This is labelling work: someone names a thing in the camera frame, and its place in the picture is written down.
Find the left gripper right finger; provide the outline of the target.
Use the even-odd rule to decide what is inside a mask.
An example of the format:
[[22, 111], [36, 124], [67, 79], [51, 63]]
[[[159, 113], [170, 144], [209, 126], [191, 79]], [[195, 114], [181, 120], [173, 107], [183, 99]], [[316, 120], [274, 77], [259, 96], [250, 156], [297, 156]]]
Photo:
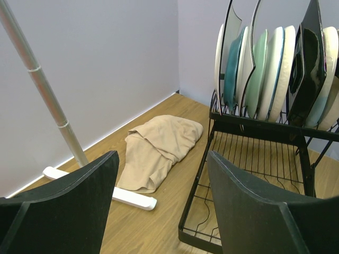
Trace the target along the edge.
[[223, 253], [338, 253], [338, 197], [285, 190], [215, 151], [207, 163]]

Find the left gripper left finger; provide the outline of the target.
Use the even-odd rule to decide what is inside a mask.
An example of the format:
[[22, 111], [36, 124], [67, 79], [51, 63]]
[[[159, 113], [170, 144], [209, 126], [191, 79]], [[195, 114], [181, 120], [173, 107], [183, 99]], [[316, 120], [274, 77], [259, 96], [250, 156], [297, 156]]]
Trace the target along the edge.
[[1, 253], [100, 253], [119, 155], [1, 198]]

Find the pink and cream plate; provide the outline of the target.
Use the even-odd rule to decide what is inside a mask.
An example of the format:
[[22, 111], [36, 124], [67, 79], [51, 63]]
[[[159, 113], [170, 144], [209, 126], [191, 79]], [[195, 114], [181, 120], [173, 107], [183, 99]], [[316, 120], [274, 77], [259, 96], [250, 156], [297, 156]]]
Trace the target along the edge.
[[335, 74], [338, 54], [338, 34], [337, 29], [329, 26], [323, 29], [325, 53], [326, 53], [326, 78], [320, 93], [313, 104], [309, 115], [305, 121], [305, 127], [313, 128], [317, 125], [325, 108], [327, 98], [332, 86], [332, 81]]

